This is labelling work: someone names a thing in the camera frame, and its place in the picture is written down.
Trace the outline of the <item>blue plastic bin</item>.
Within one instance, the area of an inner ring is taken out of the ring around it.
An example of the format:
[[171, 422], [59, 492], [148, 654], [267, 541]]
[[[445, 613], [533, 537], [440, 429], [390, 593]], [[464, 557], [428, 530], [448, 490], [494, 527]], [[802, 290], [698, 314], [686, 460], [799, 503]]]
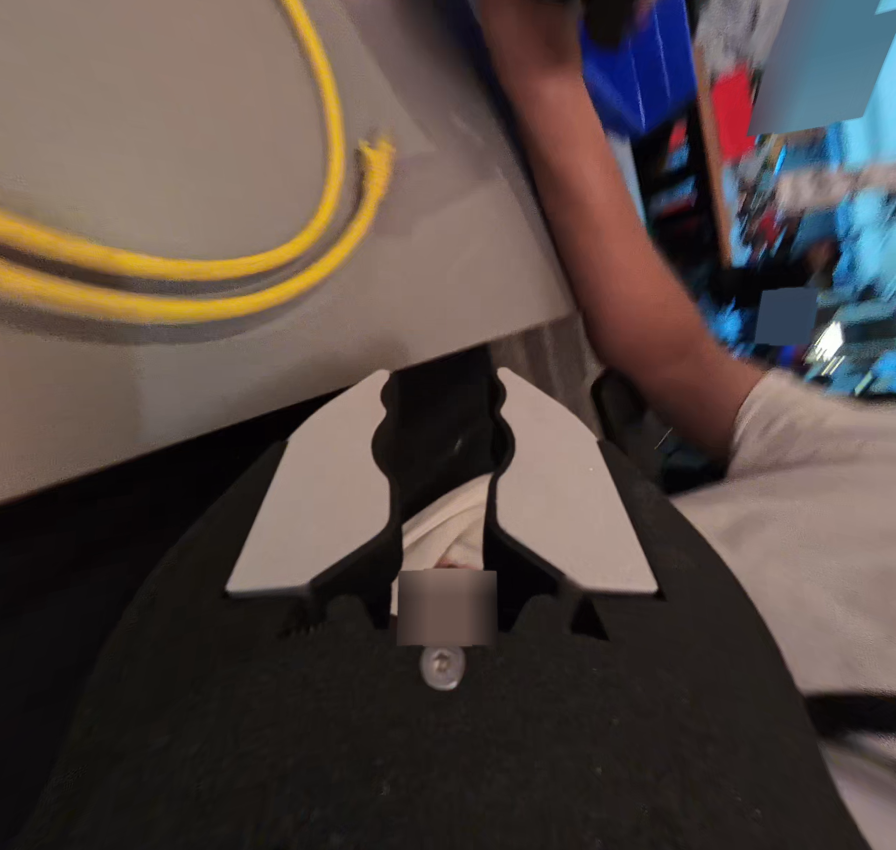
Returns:
[[606, 131], [637, 139], [671, 120], [697, 94], [686, 0], [655, 0], [616, 48], [580, 27], [583, 78]]

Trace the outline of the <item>person's right forearm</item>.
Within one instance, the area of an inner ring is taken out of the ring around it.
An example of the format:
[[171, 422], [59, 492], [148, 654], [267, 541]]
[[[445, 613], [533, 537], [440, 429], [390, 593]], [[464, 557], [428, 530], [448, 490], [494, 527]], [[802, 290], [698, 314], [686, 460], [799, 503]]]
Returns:
[[576, 73], [524, 86], [513, 104], [554, 242], [599, 361], [715, 460], [762, 377], [712, 336], [655, 248]]

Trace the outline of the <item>person's right hand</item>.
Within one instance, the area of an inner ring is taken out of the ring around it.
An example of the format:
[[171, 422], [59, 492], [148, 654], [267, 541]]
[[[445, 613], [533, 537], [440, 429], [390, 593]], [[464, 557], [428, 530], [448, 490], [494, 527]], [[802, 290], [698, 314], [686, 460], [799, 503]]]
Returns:
[[559, 79], [579, 81], [581, 47], [574, 16], [543, 0], [476, 0], [479, 22], [506, 89]]

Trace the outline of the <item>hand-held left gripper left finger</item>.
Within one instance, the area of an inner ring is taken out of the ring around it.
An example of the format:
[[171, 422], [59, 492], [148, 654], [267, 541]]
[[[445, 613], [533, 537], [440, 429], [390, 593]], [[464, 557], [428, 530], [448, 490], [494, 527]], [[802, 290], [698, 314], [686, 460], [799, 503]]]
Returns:
[[289, 436], [226, 583], [230, 598], [297, 598], [317, 621], [332, 600], [352, 596], [377, 627], [388, 625], [400, 523], [374, 446], [390, 378], [375, 371]]

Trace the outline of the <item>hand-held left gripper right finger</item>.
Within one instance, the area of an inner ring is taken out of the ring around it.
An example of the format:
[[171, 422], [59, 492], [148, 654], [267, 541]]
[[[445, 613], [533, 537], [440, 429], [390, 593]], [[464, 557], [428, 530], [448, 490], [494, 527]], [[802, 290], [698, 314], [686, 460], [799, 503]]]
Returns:
[[572, 605], [575, 632], [600, 632], [594, 599], [661, 598], [597, 436], [506, 367], [496, 379], [504, 442], [491, 478], [483, 560], [497, 579], [497, 627], [511, 631], [536, 597]]

